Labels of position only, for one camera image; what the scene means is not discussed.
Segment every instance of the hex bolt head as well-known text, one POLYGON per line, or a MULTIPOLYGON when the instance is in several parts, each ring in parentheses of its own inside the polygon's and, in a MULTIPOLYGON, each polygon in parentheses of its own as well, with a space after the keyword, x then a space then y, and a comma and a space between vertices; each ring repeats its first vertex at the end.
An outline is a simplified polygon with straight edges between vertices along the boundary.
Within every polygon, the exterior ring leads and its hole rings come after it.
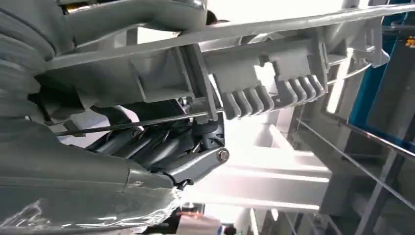
POLYGON ((229 151, 228 150, 221 150, 218 153, 218 160, 221 163, 225 163, 229 159, 229 151))

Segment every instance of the gray plastic housing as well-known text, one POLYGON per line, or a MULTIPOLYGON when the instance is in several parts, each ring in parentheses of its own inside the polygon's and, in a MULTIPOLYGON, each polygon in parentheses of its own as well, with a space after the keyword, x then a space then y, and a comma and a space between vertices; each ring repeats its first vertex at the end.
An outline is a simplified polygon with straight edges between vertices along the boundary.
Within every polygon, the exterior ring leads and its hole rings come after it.
POLYGON ((58 57, 38 80, 66 94, 75 89, 81 100, 98 106, 186 96, 192 98, 194 110, 202 107, 216 120, 207 82, 213 74, 227 118, 243 118, 324 95, 328 70, 347 59, 348 47, 355 49, 359 63, 386 63, 389 57, 382 50, 381 16, 410 10, 414 5, 374 6, 296 19, 207 26, 177 38, 58 57), (193 55, 185 47, 192 48, 193 55), (277 94, 266 91, 254 70, 268 62, 274 66, 277 94))
POLYGON ((67 94, 75 89, 99 107, 194 96, 177 47, 49 70, 38 79, 67 94))

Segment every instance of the wire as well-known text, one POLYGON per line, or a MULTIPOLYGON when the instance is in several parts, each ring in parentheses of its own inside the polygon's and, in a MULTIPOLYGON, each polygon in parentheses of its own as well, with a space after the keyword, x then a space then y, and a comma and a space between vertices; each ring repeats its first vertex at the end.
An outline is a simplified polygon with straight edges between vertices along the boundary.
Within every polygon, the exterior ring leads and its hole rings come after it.
MULTIPOLYGON (((217 109, 216 112, 220 113, 223 112, 223 108, 217 109)), ((209 113, 207 111, 200 112, 200 113, 194 113, 194 114, 183 114, 178 115, 174 117, 163 117, 159 119, 153 119, 148 121, 139 121, 139 122, 131 122, 127 124, 119 124, 119 125, 113 125, 113 126, 103 126, 103 127, 97 127, 97 128, 90 128, 90 129, 83 129, 83 130, 76 130, 76 131, 65 131, 65 132, 57 132, 55 133, 57 136, 73 136, 76 134, 87 134, 87 133, 95 133, 95 132, 102 132, 102 131, 113 131, 113 130, 119 130, 119 129, 128 129, 132 127, 138 127, 138 126, 148 126, 148 125, 155 125, 160 124, 164 122, 170 122, 170 121, 178 121, 178 120, 184 120, 189 118, 196 118, 196 117, 202 117, 202 116, 208 116, 209 113)))
POLYGON ((405 203, 408 207, 410 207, 412 210, 415 211, 415 206, 408 200, 406 200, 401 194, 399 194, 397 191, 389 187, 385 182, 378 179, 376 176, 374 176, 370 171, 368 171, 366 168, 364 168, 362 165, 360 165, 356 160, 354 160, 351 156, 346 154, 345 152, 341 151, 338 147, 336 147, 334 144, 332 144, 330 141, 326 140, 322 135, 320 135, 318 132, 313 130, 310 126, 305 124, 300 119, 296 118, 299 123, 301 123, 303 126, 305 126, 308 130, 313 132, 317 137, 319 137, 322 141, 326 142, 328 145, 330 145, 332 148, 334 148, 337 152, 339 152, 343 157, 347 158, 351 163, 353 163, 356 167, 361 169, 364 173, 366 173, 369 177, 374 179, 378 184, 380 184, 382 187, 387 189, 391 194, 393 194, 395 197, 397 197, 399 200, 401 200, 403 203, 405 203))
POLYGON ((358 70, 356 70, 356 71, 353 71, 353 72, 351 72, 351 73, 348 73, 346 76, 344 76, 344 77, 342 77, 342 78, 340 78, 340 79, 335 79, 335 80, 332 80, 332 81, 329 81, 329 82, 327 82, 327 85, 333 85, 333 84, 335 84, 336 82, 338 82, 339 80, 345 80, 345 79, 348 79, 348 78, 350 78, 350 77, 353 77, 354 75, 356 75, 356 74, 359 74, 359 73, 361 73, 361 72, 363 72, 363 71, 365 71, 365 70, 367 70, 370 66, 371 66, 372 64, 367 64, 367 65, 365 65, 363 68, 361 68, 361 69, 358 69, 358 70))

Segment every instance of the blue panel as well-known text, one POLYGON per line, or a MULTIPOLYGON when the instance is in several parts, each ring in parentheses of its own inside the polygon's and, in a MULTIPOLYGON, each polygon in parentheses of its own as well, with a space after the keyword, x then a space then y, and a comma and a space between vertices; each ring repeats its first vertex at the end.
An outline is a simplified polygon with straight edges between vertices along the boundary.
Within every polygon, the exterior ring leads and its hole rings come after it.
MULTIPOLYGON (((410 0, 392 0, 391 4, 409 3, 410 0)), ((382 25, 389 26, 392 22, 405 22, 408 14, 397 14, 388 16, 383 19, 382 25)), ((391 59, 393 59, 393 51, 397 42, 397 37, 384 36, 383 37, 383 50, 387 52, 391 59)), ((349 123, 360 128, 365 129, 366 122, 373 102, 376 98, 377 91, 382 83, 382 79, 385 75, 385 71, 388 68, 388 64, 380 66, 378 68, 369 68, 362 81, 359 93, 357 94, 356 101, 354 103, 352 112, 349 117, 349 123)))

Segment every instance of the washing machine component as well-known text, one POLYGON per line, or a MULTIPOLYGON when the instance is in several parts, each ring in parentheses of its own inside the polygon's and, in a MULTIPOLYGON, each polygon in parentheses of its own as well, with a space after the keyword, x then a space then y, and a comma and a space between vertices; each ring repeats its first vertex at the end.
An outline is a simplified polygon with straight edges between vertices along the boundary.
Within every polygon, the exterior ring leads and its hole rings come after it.
POLYGON ((348 47, 362 65, 387 62, 381 17, 415 10, 387 5, 205 27, 203 0, 88 2, 69 11, 74 2, 0 3, 2 234, 161 223, 179 205, 185 185, 229 158, 223 112, 243 118, 319 98, 327 92, 328 69, 346 59, 348 47), (184 33, 82 52, 138 26, 184 33), (268 93, 254 73, 265 63, 274 66, 278 94, 268 93), (128 120, 116 105, 141 122, 128 120), (89 108, 112 126, 76 130, 66 123, 89 108), (59 123, 72 130, 53 133, 45 126, 59 123), (104 130, 110 133, 86 149, 56 138, 104 130))

